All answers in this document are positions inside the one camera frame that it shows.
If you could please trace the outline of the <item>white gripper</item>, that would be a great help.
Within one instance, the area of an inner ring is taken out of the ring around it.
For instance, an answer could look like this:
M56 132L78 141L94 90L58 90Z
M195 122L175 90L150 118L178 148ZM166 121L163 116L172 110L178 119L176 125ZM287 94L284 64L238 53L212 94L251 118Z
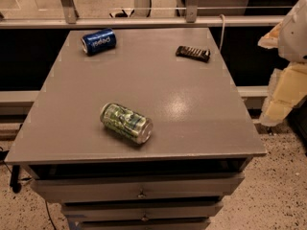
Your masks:
M278 47L282 58L293 61L283 70L273 70L268 97L262 105L260 124L275 127L307 96L307 0L298 0L282 23L263 35L258 45Z

